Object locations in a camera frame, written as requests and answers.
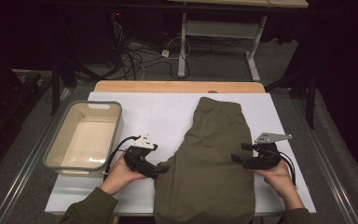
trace pants leg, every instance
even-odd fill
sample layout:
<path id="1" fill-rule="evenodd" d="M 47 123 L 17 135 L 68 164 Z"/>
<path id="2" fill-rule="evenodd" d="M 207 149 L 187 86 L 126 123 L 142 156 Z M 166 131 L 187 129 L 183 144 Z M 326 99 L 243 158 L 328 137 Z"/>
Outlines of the pants leg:
<path id="1" fill-rule="evenodd" d="M 200 99 L 184 142 L 161 166 L 156 180 L 154 216 L 158 224 L 249 223 L 255 212 L 253 173 L 230 154 L 252 143 L 249 127 L 235 103 Z"/>

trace table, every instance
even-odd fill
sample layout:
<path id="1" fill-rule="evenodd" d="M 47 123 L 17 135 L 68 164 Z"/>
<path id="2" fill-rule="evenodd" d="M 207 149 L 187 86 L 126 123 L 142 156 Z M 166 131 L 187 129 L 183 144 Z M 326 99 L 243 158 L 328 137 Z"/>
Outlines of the table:
<path id="1" fill-rule="evenodd" d="M 207 3 L 218 5 L 233 5 L 233 6 L 256 6 L 256 7 L 308 7 L 308 2 L 305 0 L 169 0 L 173 2 L 186 3 Z M 181 50 L 178 76 L 186 76 L 186 36 L 187 35 L 203 35 L 203 36 L 222 36 L 233 38 L 252 39 L 253 45 L 250 51 L 246 51 L 246 62 L 251 73 L 253 81 L 260 81 L 257 67 L 255 65 L 255 52 L 257 51 L 261 35 L 267 21 L 267 16 L 263 16 L 259 23 L 240 23 L 240 22 L 222 22 L 222 21 L 192 21 L 187 19 L 186 13 L 183 13 L 182 18 L 182 35 L 181 35 Z"/>
<path id="2" fill-rule="evenodd" d="M 207 93 L 210 91 L 217 91 L 219 93 Z M 131 111 L 131 104 L 138 104 L 138 102 L 143 102 L 143 105 L 147 105 L 150 99 L 162 99 L 165 101 L 170 100 L 170 97 L 180 96 L 179 98 L 184 99 L 182 103 L 192 101 L 197 101 L 200 96 L 208 95 L 209 97 L 219 99 L 236 99 L 245 102 L 249 105 L 249 108 L 244 111 L 245 117 L 247 118 L 248 125 L 251 128 L 252 137 L 255 139 L 262 128 L 270 128 L 273 132 L 283 132 L 281 122 L 279 121 L 278 115 L 275 111 L 275 107 L 271 101 L 269 94 L 264 92 L 264 88 L 259 83 L 228 83 L 228 82 L 186 82 L 186 81 L 177 81 L 177 82 L 167 82 L 167 81 L 100 81 L 97 83 L 94 92 L 89 96 L 90 100 L 104 101 L 107 99 L 110 100 L 121 100 L 123 105 L 123 117 L 124 117 L 124 128 L 121 137 L 125 137 L 128 134 L 126 127 L 131 127 L 131 130 L 137 129 L 136 132 L 141 132 L 142 130 L 147 129 L 147 125 L 136 123 L 136 117 L 149 116 L 153 114 L 153 111 L 142 111 L 142 114 L 134 114 Z M 164 108 L 161 101 L 153 101 L 154 108 L 159 110 Z M 251 107 L 251 104 L 262 105 L 261 107 L 254 106 Z M 182 111 L 176 111 L 174 108 L 170 110 L 170 113 L 165 113 L 167 116 L 165 118 L 158 118 L 165 121 L 171 122 L 170 120 L 175 120 L 175 118 L 183 117 L 185 122 L 191 120 L 192 113 L 185 113 L 181 116 Z M 149 128 L 152 136 L 153 133 L 158 132 L 160 129 L 163 129 L 163 126 L 158 124 L 157 128 Z M 175 135 L 176 132 L 181 132 L 183 129 L 178 126 L 175 126 L 175 130 L 172 130 L 171 135 Z M 163 158 L 170 156 L 172 150 L 170 151 L 169 147 L 172 142 L 178 142 L 180 144 L 180 139 L 168 139 L 164 141 L 159 139 L 156 143 L 159 144 L 161 148 L 166 148 L 167 151 L 160 151 L 160 153 L 155 153 L 154 155 L 150 154 L 148 156 L 149 160 L 161 161 Z M 308 188 L 304 182 L 304 178 L 296 164 L 296 159 L 294 158 L 292 149 L 287 141 L 281 141 L 277 143 L 278 148 L 288 154 L 296 167 L 297 170 L 297 183 L 298 190 L 301 198 L 304 201 L 306 207 L 310 212 L 316 212 L 313 202 L 310 198 Z M 54 213 L 61 215 L 67 208 L 70 203 L 74 203 L 85 198 L 94 187 L 99 186 L 102 183 L 101 178 L 86 178 L 86 177 L 63 177 L 58 176 L 57 182 L 54 186 L 53 191 L 51 192 L 50 199 L 48 200 L 48 205 L 46 212 Z M 284 206 L 280 201 L 279 197 L 275 192 L 268 186 L 260 176 L 255 177 L 255 193 L 256 193 L 256 216 L 279 216 L 282 211 L 284 211 Z M 152 216 L 152 200 L 153 200 L 153 180 L 146 179 L 143 182 L 135 182 L 131 184 L 128 188 L 118 193 L 115 197 L 121 202 L 117 205 L 114 214 L 117 216 Z M 136 204 L 131 203 L 131 200 L 136 200 Z"/>

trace white table surface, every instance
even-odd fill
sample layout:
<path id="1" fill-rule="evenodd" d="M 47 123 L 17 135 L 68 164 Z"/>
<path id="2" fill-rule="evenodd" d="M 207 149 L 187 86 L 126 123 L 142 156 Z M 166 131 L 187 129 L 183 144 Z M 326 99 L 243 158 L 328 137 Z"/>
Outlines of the white table surface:
<path id="1" fill-rule="evenodd" d="M 149 133 L 158 149 L 147 156 L 152 163 L 166 161 L 183 142 L 186 131 L 192 125 L 193 113 L 199 99 L 206 96 L 218 101 L 241 104 L 242 113 L 255 140 L 262 132 L 285 133 L 275 106 L 268 93 L 142 93 L 142 92 L 92 92 L 90 101 L 117 101 L 122 105 L 124 127 L 120 141 L 128 136 Z M 122 148 L 130 146 L 131 141 Z M 296 167 L 298 193 L 306 208 L 315 213 L 310 193 L 299 170 L 296 158 L 287 140 L 277 142 L 278 149 L 287 154 Z M 45 211 L 63 213 L 72 203 L 86 198 L 101 178 L 67 177 L 59 175 L 51 192 Z M 151 215 L 154 201 L 153 179 L 133 182 L 115 195 L 118 205 L 116 215 Z M 277 214 L 284 211 L 281 198 L 255 175 L 255 212 Z"/>

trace beige plastic bin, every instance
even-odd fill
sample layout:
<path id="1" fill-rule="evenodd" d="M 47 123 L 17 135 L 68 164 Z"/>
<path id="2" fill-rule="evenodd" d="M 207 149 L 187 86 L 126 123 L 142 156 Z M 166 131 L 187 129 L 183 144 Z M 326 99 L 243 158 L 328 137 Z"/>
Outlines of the beige plastic bin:
<path id="1" fill-rule="evenodd" d="M 69 105 L 48 147 L 44 164 L 60 175 L 102 177 L 123 127 L 118 102 Z"/>

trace gray carpet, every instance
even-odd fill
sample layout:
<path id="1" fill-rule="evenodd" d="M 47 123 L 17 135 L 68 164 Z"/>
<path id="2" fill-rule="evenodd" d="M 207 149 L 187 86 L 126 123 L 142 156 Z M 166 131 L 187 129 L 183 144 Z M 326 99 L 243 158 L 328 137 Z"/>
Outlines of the gray carpet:
<path id="1" fill-rule="evenodd" d="M 274 42 L 261 46 L 256 54 L 256 62 L 264 85 L 280 78 L 290 60 L 296 43 L 279 46 Z M 212 81 L 251 81 L 247 72 L 246 63 L 241 53 L 242 49 L 223 49 L 213 52 L 204 57 L 189 57 L 187 62 L 190 66 L 188 80 L 212 80 Z M 95 71 L 107 70 L 103 66 L 90 66 Z M 172 80 L 169 75 L 169 66 L 166 63 L 151 66 L 143 72 L 139 72 L 138 79 L 144 80 Z M 87 99 L 94 83 L 79 81 L 79 85 L 71 94 L 62 99 L 62 107 L 77 99 Z M 345 209 L 337 202 L 337 195 L 332 186 L 337 182 L 343 186 L 348 194 L 353 211 L 358 217 L 358 166 L 351 157 L 339 136 L 337 128 L 332 122 L 325 109 L 323 98 L 318 95 L 315 108 L 315 127 L 312 131 L 304 122 L 303 102 L 292 100 L 287 90 L 276 90 L 272 93 L 274 104 L 282 121 L 283 128 L 287 133 L 294 136 L 290 141 L 301 172 L 311 189 L 311 197 L 316 206 L 315 217 L 319 223 L 358 223 L 349 222 Z M 49 115 L 51 110 L 51 90 L 47 91 L 33 112 L 23 123 L 22 131 L 5 156 L 0 166 L 0 205 L 10 191 L 13 183 L 26 183 L 24 188 L 18 186 L 21 191 L 19 197 L 11 197 L 12 206 L 4 206 L 0 209 L 2 223 L 57 223 L 58 217 L 44 212 L 50 191 L 55 183 L 57 174 L 46 168 L 42 162 L 43 154 L 48 143 L 48 134 L 57 127 L 52 125 L 56 116 Z M 323 146 L 322 150 L 331 163 L 331 167 L 337 174 L 337 181 L 331 181 L 325 171 L 326 167 L 321 162 L 317 147 Z M 19 173 L 27 173 L 23 169 L 24 163 L 32 163 L 33 167 L 22 180 L 17 180 Z M 276 223 L 276 217 L 265 217 L 264 223 Z"/>

